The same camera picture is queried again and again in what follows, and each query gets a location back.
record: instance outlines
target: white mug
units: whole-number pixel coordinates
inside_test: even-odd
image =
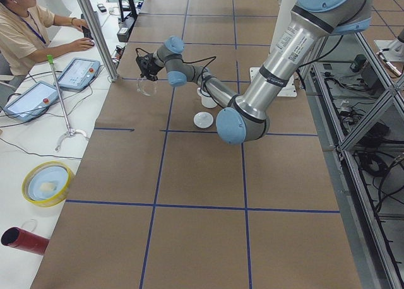
[[[206,91],[201,91],[201,88],[199,87],[196,92],[202,99],[202,106],[206,108],[215,108],[217,106],[217,103],[212,99],[212,97],[207,93]]]

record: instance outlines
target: person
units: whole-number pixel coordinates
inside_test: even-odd
[[[88,50],[94,43],[79,38],[68,44],[48,47],[47,27],[68,26],[82,32],[85,20],[55,15],[37,5],[37,0],[0,0],[0,51],[13,73],[9,83],[19,86],[32,66],[47,60],[47,55],[59,57],[69,52]]]

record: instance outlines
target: red cup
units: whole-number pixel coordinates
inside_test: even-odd
[[[44,255],[49,240],[17,227],[3,233],[1,243],[4,246]]]

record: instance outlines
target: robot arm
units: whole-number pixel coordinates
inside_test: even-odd
[[[202,86],[223,107],[216,121],[219,136],[229,144],[240,144],[267,133],[267,108],[314,43],[331,34],[365,30],[370,24],[371,4],[372,0],[297,0],[287,30],[243,95],[225,86],[206,68],[184,64],[184,43],[177,37],[169,38],[156,52],[136,61],[142,76],[149,80],[156,80],[158,71],[166,68],[173,87],[186,82]]]

